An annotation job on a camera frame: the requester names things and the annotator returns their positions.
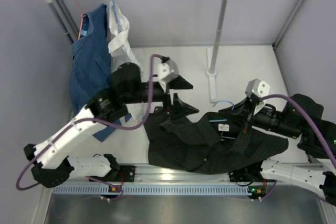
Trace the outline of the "blue wire hanger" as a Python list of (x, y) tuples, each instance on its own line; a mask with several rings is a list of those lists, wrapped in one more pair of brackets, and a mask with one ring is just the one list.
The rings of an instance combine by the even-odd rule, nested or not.
[[(218, 100), (213, 103), (212, 107), (214, 108), (219, 103), (229, 103), (231, 105), (230, 109), (233, 110), (235, 108), (235, 105), (230, 100)], [(217, 123), (218, 124), (218, 130), (220, 131), (221, 139), (228, 139), (228, 140), (235, 140), (235, 137), (224, 135), (225, 132), (229, 132), (229, 124), (226, 123), (227, 119), (214, 119), (209, 120), (209, 123)]]

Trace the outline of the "black pinstriped shirt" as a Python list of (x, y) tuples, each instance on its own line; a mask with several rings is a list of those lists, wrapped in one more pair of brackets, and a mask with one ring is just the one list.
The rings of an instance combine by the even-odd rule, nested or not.
[[(227, 119), (229, 132), (235, 140), (221, 139), (217, 123), (209, 120)], [(256, 129), (243, 134), (241, 126), (228, 116), (207, 112), (197, 122), (188, 118), (171, 121), (159, 108), (150, 114), (144, 125), (149, 139), (150, 165), (195, 172), (224, 174), (239, 170), (288, 148), (288, 140)]]

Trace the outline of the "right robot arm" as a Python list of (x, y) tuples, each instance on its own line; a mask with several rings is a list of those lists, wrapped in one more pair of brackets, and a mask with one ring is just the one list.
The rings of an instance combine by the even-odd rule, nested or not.
[(282, 136), (298, 138), (300, 141), (297, 147), (321, 162), (323, 169), (304, 169), (268, 158), (231, 172), (231, 181), (281, 181), (306, 189), (335, 205), (335, 124), (323, 120), (324, 107), (306, 95), (287, 97), (277, 94), (273, 97), (287, 101), (282, 111), (276, 110), (271, 104), (265, 104), (255, 113), (256, 102), (263, 102), (266, 98), (252, 95), (219, 112), (237, 122), (243, 134), (249, 133), (255, 126)]

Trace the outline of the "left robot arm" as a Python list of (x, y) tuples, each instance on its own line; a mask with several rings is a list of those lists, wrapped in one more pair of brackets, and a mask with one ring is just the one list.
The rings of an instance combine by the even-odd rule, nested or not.
[[(124, 131), (140, 128), (148, 119), (151, 104), (162, 102), (172, 120), (198, 113), (170, 90), (189, 90), (193, 85), (179, 75), (174, 61), (163, 60), (158, 67), (157, 81), (141, 81), (138, 65), (124, 63), (111, 74), (110, 86), (99, 91), (61, 130), (44, 142), (24, 147), (34, 180), (46, 188), (56, 187), (70, 178), (90, 177), (111, 182), (117, 179), (119, 165), (112, 154), (96, 157), (73, 157), (70, 153), (96, 133), (113, 127)], [(115, 122), (129, 114), (128, 104), (147, 103), (142, 121), (135, 126)]]

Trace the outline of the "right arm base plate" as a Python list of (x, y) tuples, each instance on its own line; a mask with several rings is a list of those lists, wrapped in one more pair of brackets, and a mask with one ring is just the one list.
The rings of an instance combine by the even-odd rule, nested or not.
[(240, 187), (246, 187), (251, 200), (262, 200), (268, 194), (268, 181), (260, 173), (260, 168), (248, 166), (233, 172), (229, 172), (230, 182)]

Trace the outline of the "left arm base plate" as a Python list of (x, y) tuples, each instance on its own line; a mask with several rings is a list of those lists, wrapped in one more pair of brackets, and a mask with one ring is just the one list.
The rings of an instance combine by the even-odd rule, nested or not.
[(135, 166), (133, 165), (121, 165), (119, 170), (111, 170), (105, 176), (98, 177), (93, 176), (89, 178), (89, 181), (94, 182), (94, 179), (103, 182), (134, 182)]

